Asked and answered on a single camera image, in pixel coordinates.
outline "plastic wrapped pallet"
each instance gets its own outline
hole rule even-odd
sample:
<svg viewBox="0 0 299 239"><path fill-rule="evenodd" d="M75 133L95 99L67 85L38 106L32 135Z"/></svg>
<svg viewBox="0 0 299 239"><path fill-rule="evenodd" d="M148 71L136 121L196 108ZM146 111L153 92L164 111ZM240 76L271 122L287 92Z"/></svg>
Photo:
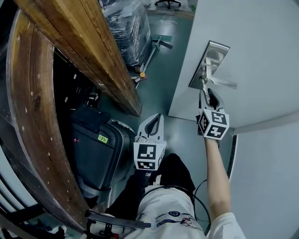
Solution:
<svg viewBox="0 0 299 239"><path fill-rule="evenodd" d="M126 65L145 63L151 51L150 25L140 0L99 0Z"/></svg>

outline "wire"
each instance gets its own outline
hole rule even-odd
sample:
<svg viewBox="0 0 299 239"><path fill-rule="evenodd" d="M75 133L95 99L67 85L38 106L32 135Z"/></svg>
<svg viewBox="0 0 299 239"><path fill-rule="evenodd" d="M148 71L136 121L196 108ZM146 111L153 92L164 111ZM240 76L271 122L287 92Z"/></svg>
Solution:
<svg viewBox="0 0 299 239"><path fill-rule="evenodd" d="M157 189L161 189L161 188L163 188L163 189L170 189L170 188L176 188L176 189L180 189L180 190L182 190L183 192L185 192L186 194L191 194L191 195L193 195L193 201L195 201L195 199L202 205L202 207L204 208L204 210L206 211L206 214L207 214L207 217L208 217L208 226L207 226L207 228L206 228L206 231L205 231L205 236L207 235L207 233L209 232L209 230L210 230L210 227L211 227L211 218L210 218L210 214L209 214L209 212L208 212L208 210L207 210L207 208L206 208L206 206L204 205L204 203L198 198L198 197L196 197L196 195L195 194L193 194L192 192L190 192L190 191L188 191L187 189L184 189L183 187L180 187L180 186L176 186L176 185L167 185L167 186L161 186L161 187L157 187L157 188L154 188L154 189L151 189L151 190L149 190L146 194L144 194L144 196L143 197L145 197L146 195L148 195L150 192L152 192L152 191L154 191L154 190L157 190ZM195 218L196 218L196 214L195 214L195 203L193 203L193 208L194 208L194 215L195 215Z"/></svg>

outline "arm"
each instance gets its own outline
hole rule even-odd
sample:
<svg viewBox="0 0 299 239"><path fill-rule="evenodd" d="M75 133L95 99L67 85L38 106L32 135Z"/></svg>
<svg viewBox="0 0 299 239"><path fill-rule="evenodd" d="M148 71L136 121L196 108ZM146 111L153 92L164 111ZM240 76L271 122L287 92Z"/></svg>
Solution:
<svg viewBox="0 0 299 239"><path fill-rule="evenodd" d="M230 212L230 189L216 141L205 138L207 157L207 191L211 219Z"/></svg>

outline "white door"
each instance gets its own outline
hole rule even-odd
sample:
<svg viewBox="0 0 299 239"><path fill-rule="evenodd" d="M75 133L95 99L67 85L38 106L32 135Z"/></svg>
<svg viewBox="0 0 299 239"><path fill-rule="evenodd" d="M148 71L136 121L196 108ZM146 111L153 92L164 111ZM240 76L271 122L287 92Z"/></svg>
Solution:
<svg viewBox="0 0 299 239"><path fill-rule="evenodd" d="M209 40L230 46L208 83L221 96L230 126L299 110L299 6L293 0L199 0L169 115L195 120L199 90L188 85Z"/></svg>

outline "black pants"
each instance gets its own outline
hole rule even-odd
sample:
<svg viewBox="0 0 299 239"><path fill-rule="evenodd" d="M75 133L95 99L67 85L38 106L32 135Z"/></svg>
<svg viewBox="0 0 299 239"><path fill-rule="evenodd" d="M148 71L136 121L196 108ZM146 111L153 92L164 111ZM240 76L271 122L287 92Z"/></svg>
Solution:
<svg viewBox="0 0 299 239"><path fill-rule="evenodd" d="M177 185L191 193L195 190L190 173L180 157L170 154L162 160L158 171L136 170L129 178L125 189L106 209L106 213L116 218L135 220L139 204L145 194L145 188L153 184L157 175L161 175L160 185Z"/></svg>

